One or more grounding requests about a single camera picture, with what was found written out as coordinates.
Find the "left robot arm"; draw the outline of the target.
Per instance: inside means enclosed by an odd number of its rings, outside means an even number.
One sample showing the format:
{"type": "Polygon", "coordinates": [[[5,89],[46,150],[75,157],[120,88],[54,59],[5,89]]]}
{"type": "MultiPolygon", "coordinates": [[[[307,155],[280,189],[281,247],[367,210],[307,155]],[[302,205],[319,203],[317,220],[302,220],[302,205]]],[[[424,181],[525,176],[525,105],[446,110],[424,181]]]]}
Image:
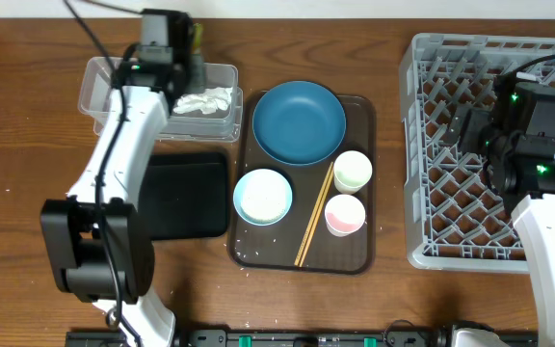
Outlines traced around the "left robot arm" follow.
{"type": "Polygon", "coordinates": [[[155,253],[137,204],[154,143],[193,75],[195,27],[184,12],[145,9],[140,41],[111,70],[108,119],[92,157],[40,225],[60,291],[92,303],[138,346],[171,346],[175,315],[156,294],[155,253]]]}

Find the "white cup green inside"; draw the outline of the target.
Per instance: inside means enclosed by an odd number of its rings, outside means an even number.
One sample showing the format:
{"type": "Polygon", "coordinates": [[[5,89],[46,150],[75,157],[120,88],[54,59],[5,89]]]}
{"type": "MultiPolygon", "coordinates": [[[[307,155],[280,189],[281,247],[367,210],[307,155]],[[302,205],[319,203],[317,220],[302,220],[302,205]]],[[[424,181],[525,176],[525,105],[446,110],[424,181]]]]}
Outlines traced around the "white cup green inside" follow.
{"type": "Polygon", "coordinates": [[[362,152],[348,150],[341,153],[333,166],[334,185],[342,194],[354,194],[371,179],[371,161],[362,152]]]}

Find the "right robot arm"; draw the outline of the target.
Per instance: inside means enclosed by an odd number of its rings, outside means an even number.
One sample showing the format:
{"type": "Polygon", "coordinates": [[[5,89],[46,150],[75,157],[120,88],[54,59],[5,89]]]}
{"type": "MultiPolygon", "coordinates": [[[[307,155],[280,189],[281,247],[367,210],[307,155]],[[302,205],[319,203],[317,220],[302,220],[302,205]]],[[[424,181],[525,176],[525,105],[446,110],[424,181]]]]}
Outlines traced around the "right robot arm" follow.
{"type": "Polygon", "coordinates": [[[485,160],[525,251],[539,321],[538,343],[555,346],[555,88],[523,72],[494,82],[489,111],[460,106],[444,141],[485,160]]]}

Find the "white tissue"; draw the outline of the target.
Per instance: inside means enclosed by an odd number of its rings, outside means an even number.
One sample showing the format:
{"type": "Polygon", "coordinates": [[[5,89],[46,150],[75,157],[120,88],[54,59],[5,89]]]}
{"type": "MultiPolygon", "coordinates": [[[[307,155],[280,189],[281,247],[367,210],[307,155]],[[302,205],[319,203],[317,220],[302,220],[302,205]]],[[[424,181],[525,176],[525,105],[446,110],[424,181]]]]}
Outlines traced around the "white tissue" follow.
{"type": "Polygon", "coordinates": [[[180,97],[173,107],[176,114],[201,111],[204,115],[226,111],[232,98],[233,89],[217,87],[206,89],[203,93],[189,93],[180,97]]]}

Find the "light blue bowl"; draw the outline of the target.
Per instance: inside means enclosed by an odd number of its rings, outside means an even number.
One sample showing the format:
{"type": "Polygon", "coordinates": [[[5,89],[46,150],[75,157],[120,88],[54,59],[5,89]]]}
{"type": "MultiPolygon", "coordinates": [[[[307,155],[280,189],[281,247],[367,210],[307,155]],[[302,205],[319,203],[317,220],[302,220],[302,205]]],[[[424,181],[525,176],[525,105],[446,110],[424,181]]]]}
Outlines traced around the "light blue bowl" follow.
{"type": "Polygon", "coordinates": [[[245,222],[265,227],[283,219],[293,202],[288,180],[277,171],[257,169],[245,173],[233,191],[233,205],[245,222]]]}

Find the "white cup pink inside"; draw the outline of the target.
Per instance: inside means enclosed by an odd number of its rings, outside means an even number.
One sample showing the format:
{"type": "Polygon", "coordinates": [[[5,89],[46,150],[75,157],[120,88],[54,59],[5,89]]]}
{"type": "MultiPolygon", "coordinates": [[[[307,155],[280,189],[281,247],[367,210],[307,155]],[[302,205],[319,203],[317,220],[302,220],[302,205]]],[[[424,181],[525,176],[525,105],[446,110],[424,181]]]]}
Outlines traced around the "white cup pink inside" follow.
{"type": "Polygon", "coordinates": [[[332,197],[325,206],[324,215],[329,232],[337,237],[358,231],[366,219],[363,203],[352,195],[332,197]]]}

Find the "green orange snack wrapper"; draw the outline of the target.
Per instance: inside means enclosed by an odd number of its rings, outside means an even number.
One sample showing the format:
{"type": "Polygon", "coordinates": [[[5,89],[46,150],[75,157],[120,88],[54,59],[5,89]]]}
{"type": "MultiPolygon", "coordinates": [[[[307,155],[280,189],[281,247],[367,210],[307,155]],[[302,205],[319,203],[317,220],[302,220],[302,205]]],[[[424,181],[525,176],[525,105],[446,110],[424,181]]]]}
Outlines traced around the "green orange snack wrapper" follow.
{"type": "Polygon", "coordinates": [[[193,37],[193,44],[192,44],[192,53],[194,55],[201,54],[202,36],[203,36],[203,26],[200,23],[195,23],[194,37],[193,37]]]}

